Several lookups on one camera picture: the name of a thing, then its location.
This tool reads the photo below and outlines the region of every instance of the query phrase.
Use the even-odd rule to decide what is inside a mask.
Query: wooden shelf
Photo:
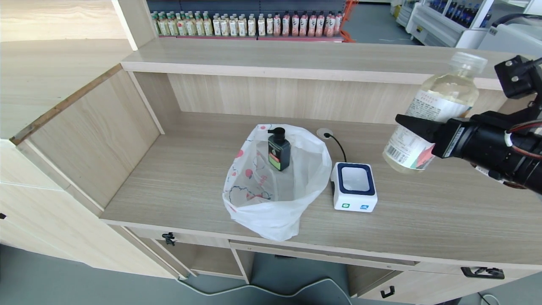
[[[508,188],[455,158],[436,159],[421,174],[399,174],[382,159],[395,128],[385,124],[182,112],[177,131],[158,137],[101,218],[269,243],[231,220],[222,200],[228,169],[257,123],[330,128],[349,161],[369,163],[375,176],[374,212],[334,210],[328,186],[303,213],[299,235],[283,246],[450,264],[542,264],[542,205],[534,193]],[[327,145],[340,161],[337,145]]]
[[[120,39],[2,42],[0,138],[16,135],[131,52]]]
[[[125,58],[122,67],[135,72],[419,85],[447,71],[455,52],[454,48],[365,43],[194,39],[187,44],[182,39],[154,39]],[[493,66],[515,54],[469,53],[489,60],[475,79],[476,86],[500,91]]]

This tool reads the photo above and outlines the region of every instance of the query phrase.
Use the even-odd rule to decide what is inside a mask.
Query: wooden panel
[[[0,138],[8,139],[126,57],[126,40],[2,42]]]
[[[142,72],[133,74],[163,133],[174,130],[180,115],[180,107],[167,74]]]
[[[61,190],[0,184],[6,219],[89,266],[157,277],[171,275]]]
[[[162,234],[169,233],[169,231],[155,231],[155,230],[146,230],[142,228],[131,228],[131,230],[139,237],[152,238],[152,239],[163,239]],[[225,238],[216,238],[216,237],[200,236],[200,235],[193,235],[193,234],[181,234],[181,233],[174,233],[173,236],[175,236],[174,240],[179,243],[220,247],[220,248],[231,248],[229,240]]]
[[[12,223],[12,217],[0,220],[0,244],[53,257],[78,261]]]
[[[132,50],[137,50],[157,37],[151,24],[147,0],[112,0],[112,2]]]
[[[453,158],[435,159],[422,174],[399,174],[382,159],[394,130],[385,124],[183,112],[179,131],[158,137],[101,218],[272,243],[232,221],[221,199],[233,159],[263,122],[330,128],[349,161],[372,166],[378,189],[372,213],[345,213],[333,209],[326,187],[303,212],[299,234],[281,245],[448,264],[542,265],[542,205],[534,193],[496,183]],[[332,160],[341,160],[338,146],[326,144]]]
[[[205,275],[244,279],[230,249],[197,246],[196,259],[191,269]]]
[[[411,270],[415,262],[400,259],[378,258],[362,255],[352,255],[330,251],[317,251],[309,249],[299,249],[279,245],[265,245],[246,242],[230,242],[233,249],[268,253],[274,255],[284,255],[291,257],[307,258],[314,260],[323,260],[347,265],[367,266],[372,268],[381,268],[389,270]]]
[[[395,124],[417,85],[169,74],[182,111]],[[470,114],[498,110],[501,91],[480,90]]]
[[[231,253],[233,253],[237,266],[243,274],[244,281],[250,284],[254,252],[231,249]]]
[[[364,293],[358,294],[358,297],[389,302],[433,305],[515,280],[515,278],[477,279],[463,275],[405,271]],[[394,286],[395,294],[383,299],[380,291],[383,290],[385,293],[389,293],[390,286]]]
[[[126,39],[111,0],[2,0],[2,42]]]
[[[423,271],[423,272],[442,273],[442,274],[463,275],[463,272],[461,271],[461,267],[471,267],[473,268],[472,269],[473,271],[478,268],[477,266],[469,266],[469,265],[446,265],[446,264],[421,262],[416,265],[415,270]],[[487,264],[487,265],[484,265],[484,267],[492,268],[493,266],[491,264]],[[522,277],[526,277],[526,276],[529,276],[541,271],[542,269],[539,269],[539,270],[512,269],[512,268],[503,269],[505,277],[511,277],[511,278],[522,278]]]
[[[32,162],[28,161],[9,140],[0,139],[0,182],[62,189]]]
[[[372,43],[198,39],[187,44],[180,39],[158,38],[125,58],[122,66],[134,72],[420,85],[429,76],[448,71],[448,62],[455,52],[454,48],[390,48]],[[515,54],[472,49],[468,52],[488,59],[486,68],[475,79],[477,87],[500,91],[493,66]]]
[[[105,207],[158,134],[133,82],[121,70],[29,139],[62,173]]]

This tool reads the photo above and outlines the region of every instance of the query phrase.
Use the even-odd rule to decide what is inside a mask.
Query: plastic bottle
[[[294,11],[292,17],[292,36],[299,36],[299,15],[298,11]]]
[[[267,35],[273,34],[273,17],[271,14],[267,14]]]
[[[458,22],[461,18],[461,15],[463,14],[463,10],[465,9],[465,0],[461,2],[460,5],[457,6],[457,9],[455,9],[454,16],[451,18],[452,21]]]
[[[190,18],[190,14],[186,13],[185,15],[185,21],[184,24],[186,26],[186,32],[188,33],[188,36],[195,36],[196,35],[196,25],[194,24],[194,21],[192,18]]]
[[[288,11],[284,13],[284,17],[282,18],[282,36],[290,36],[290,14]]]
[[[324,23],[324,31],[322,32],[324,35],[327,35],[327,30],[330,28],[330,19],[333,17],[333,13],[330,11],[326,16],[326,22]]]
[[[158,20],[158,25],[160,26],[160,32],[162,32],[162,35],[164,36],[170,36],[171,32],[169,31],[169,25],[167,23],[166,13],[161,11]]]
[[[215,36],[221,36],[222,32],[220,31],[220,17],[212,17],[212,28],[215,30]]]
[[[343,21],[343,12],[339,11],[335,16],[335,35],[340,34],[340,24]]]
[[[275,17],[273,17],[273,36],[280,36],[280,16],[277,12],[275,13]]]
[[[446,18],[451,18],[454,15],[455,8],[457,7],[457,2],[453,1],[450,3],[448,10],[446,11]]]
[[[239,37],[246,37],[247,36],[247,30],[245,26],[247,25],[247,21],[244,19],[244,17],[241,15],[239,17],[239,22],[237,23],[239,26]]]
[[[179,28],[177,28],[177,20],[173,18],[174,15],[167,13],[167,26],[170,29],[171,36],[179,35]]]
[[[220,31],[222,32],[222,36],[230,35],[230,21],[226,15],[223,15],[220,20]]]
[[[203,28],[203,20],[196,15],[196,32],[198,36],[205,36],[205,29]]]
[[[464,117],[478,99],[474,77],[483,71],[487,59],[457,52],[448,73],[427,79],[406,111],[406,115],[446,122]],[[400,173],[420,172],[434,158],[433,144],[398,125],[384,152],[384,160]]]
[[[186,26],[183,17],[180,13],[176,13],[175,16],[177,17],[177,30],[179,31],[179,35],[186,36]]]
[[[209,17],[203,13],[204,17],[203,17],[203,29],[205,30],[205,35],[206,36],[212,36],[212,24],[211,24],[211,21],[209,20]]]
[[[307,11],[304,11],[303,15],[299,19],[299,36],[300,37],[307,36],[307,25],[308,25]]]
[[[326,22],[326,18],[324,17],[324,11],[320,11],[320,15],[318,16],[318,19],[316,20],[316,31],[314,32],[314,36],[322,37],[322,32],[324,31],[325,22]]]
[[[238,34],[237,30],[238,30],[237,21],[235,20],[235,18],[231,18],[230,19],[230,35],[232,37],[237,36],[237,34]]]
[[[312,11],[311,18],[309,18],[308,20],[308,32],[307,32],[308,37],[314,37],[314,33],[316,31],[316,21],[317,21],[316,12]]]
[[[333,37],[335,35],[335,16],[331,15],[329,26],[327,27],[326,36]]]
[[[266,20],[263,17],[263,14],[260,15],[258,18],[258,35],[265,36],[266,35]]]
[[[162,32],[160,31],[160,26],[158,25],[158,13],[152,12],[151,13],[152,18],[152,24],[154,24],[154,30],[158,36],[162,35]]]
[[[486,17],[483,19],[482,24],[480,25],[480,28],[485,28],[487,25],[487,22],[491,19],[491,9],[487,12]]]

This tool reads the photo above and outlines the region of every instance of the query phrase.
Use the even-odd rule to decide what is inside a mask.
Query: barcode
[[[403,163],[407,159],[407,156],[405,154],[403,154],[401,151],[397,150],[393,146],[389,146],[386,153],[388,153],[390,158],[394,159],[398,163]]]

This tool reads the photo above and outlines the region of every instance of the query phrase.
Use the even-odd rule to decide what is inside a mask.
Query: white plastic bag
[[[268,161],[269,129],[282,127],[291,144],[283,171]],[[283,241],[299,233],[303,211],[325,189],[332,169],[326,144],[306,129],[260,124],[231,165],[222,198],[231,218],[264,238]]]

